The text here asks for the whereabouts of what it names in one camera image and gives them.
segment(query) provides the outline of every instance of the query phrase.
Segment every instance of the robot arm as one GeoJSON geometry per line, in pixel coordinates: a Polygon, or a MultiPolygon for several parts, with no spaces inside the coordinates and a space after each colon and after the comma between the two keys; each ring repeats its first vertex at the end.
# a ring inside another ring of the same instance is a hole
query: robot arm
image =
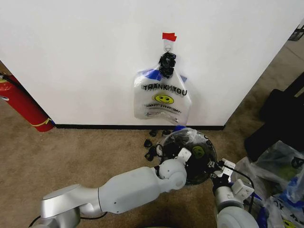
{"type": "Polygon", "coordinates": [[[41,225],[37,228],[75,227],[80,214],[120,214],[155,200],[163,192],[181,189],[186,183],[185,162],[190,156],[191,152],[182,149],[175,159],[156,168],[141,167],[119,174],[100,188],[76,184],[54,191],[41,202],[41,225]]]}
{"type": "MultiPolygon", "coordinates": [[[[185,162],[190,156],[191,152],[183,148],[175,159],[155,168],[141,167],[119,174],[100,188],[77,184],[54,191],[43,198],[40,225],[35,227],[74,228],[80,222],[80,214],[88,217],[103,212],[120,214],[155,200],[163,192],[181,189],[186,183],[185,162]]],[[[224,164],[235,166],[227,160],[224,164]]],[[[253,189],[241,180],[230,186],[231,173],[223,167],[212,175],[218,228],[257,228],[256,221],[243,207],[243,200],[253,189]]]]}

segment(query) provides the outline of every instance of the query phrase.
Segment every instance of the crumpled plastic bag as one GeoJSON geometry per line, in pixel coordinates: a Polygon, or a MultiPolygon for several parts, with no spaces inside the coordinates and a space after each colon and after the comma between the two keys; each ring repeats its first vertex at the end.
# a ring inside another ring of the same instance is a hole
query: crumpled plastic bag
{"type": "Polygon", "coordinates": [[[289,181],[303,168],[304,155],[282,141],[276,142],[253,163],[256,175],[279,183],[286,189],[289,181]]]}

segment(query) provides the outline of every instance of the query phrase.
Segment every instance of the red tape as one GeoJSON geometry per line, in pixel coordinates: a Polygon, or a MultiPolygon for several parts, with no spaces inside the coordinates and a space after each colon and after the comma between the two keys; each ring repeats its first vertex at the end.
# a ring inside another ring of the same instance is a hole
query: red tape
{"type": "Polygon", "coordinates": [[[167,40],[171,40],[171,41],[176,41],[176,37],[175,36],[175,32],[173,33],[162,33],[162,39],[167,39],[167,40]]]}

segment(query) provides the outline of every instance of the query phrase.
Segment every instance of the white wall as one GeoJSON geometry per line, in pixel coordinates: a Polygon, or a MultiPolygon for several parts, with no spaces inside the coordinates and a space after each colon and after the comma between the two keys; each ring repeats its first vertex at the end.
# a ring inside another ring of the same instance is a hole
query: white wall
{"type": "Polygon", "coordinates": [[[303,0],[0,0],[0,59],[57,124],[133,117],[135,72],[175,32],[189,125],[224,125],[303,18],[303,0]]]}

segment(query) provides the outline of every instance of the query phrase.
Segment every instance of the beige carpet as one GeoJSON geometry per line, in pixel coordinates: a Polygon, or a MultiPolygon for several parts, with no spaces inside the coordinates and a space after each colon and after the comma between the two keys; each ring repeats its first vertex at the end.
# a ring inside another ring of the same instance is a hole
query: beige carpet
{"type": "MultiPolygon", "coordinates": [[[[244,139],[262,125],[257,114],[274,88],[285,89],[304,71],[304,38],[279,52],[223,131],[204,131],[218,158],[237,162],[244,139]]],[[[41,198],[56,189],[81,183],[99,187],[109,178],[141,166],[152,167],[143,147],[148,131],[53,129],[39,133],[6,102],[0,101],[0,227],[27,227],[39,215],[41,198]]],[[[157,200],[121,215],[109,213],[79,227],[169,226],[212,228],[211,181],[164,193],[157,200]]]]}

